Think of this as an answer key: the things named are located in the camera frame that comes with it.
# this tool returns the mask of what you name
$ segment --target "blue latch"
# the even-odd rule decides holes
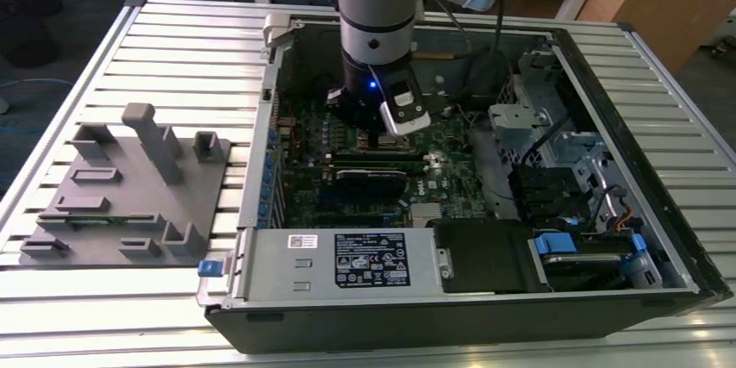
[[[533,240],[539,254],[577,253],[569,233],[543,233]]]
[[[631,236],[633,248],[637,252],[646,250],[646,242],[638,233],[634,233]]]
[[[199,260],[195,267],[195,274],[201,278],[221,278],[221,271],[225,263],[221,260]]]

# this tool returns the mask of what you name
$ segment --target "floor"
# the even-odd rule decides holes
[[[281,3],[318,4],[323,0],[275,0]],[[123,0],[62,0],[63,12],[45,19],[61,45],[61,56],[34,70],[18,70],[0,58],[0,85],[13,79],[58,78],[74,81],[98,41],[119,11]],[[677,73],[677,80],[702,109],[723,138],[736,147],[736,59],[711,60],[697,51]],[[0,89],[11,105],[0,115],[0,127],[37,130],[49,123],[67,92],[62,84],[17,84]],[[39,133],[10,133],[0,129],[0,196],[35,145]]]

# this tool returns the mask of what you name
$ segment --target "black plastic front panel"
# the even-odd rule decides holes
[[[599,338],[705,299],[643,294],[265,312],[213,308],[205,317],[242,353],[335,352]]]

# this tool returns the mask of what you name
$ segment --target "metal bracket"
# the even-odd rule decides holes
[[[531,129],[541,125],[537,113],[531,108],[517,103],[498,103],[489,109],[493,127],[511,129]]]
[[[301,23],[290,21],[290,15],[286,13],[270,13],[263,21],[263,42],[265,47],[275,47],[290,39],[290,31],[301,28]]]
[[[438,276],[442,279],[451,279],[455,276],[455,273],[451,270],[451,258],[449,257],[447,249],[437,249],[437,267]]]
[[[589,150],[602,143],[597,133],[561,133],[551,140],[554,148],[554,161],[557,163],[574,163]]]

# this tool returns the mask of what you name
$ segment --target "gray plastic base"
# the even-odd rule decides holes
[[[98,142],[102,158],[78,156],[38,216],[42,228],[21,248],[21,264],[195,265],[206,252],[230,142],[219,140],[221,157],[209,160],[195,153],[193,142],[178,140],[181,180],[169,185],[138,138]]]

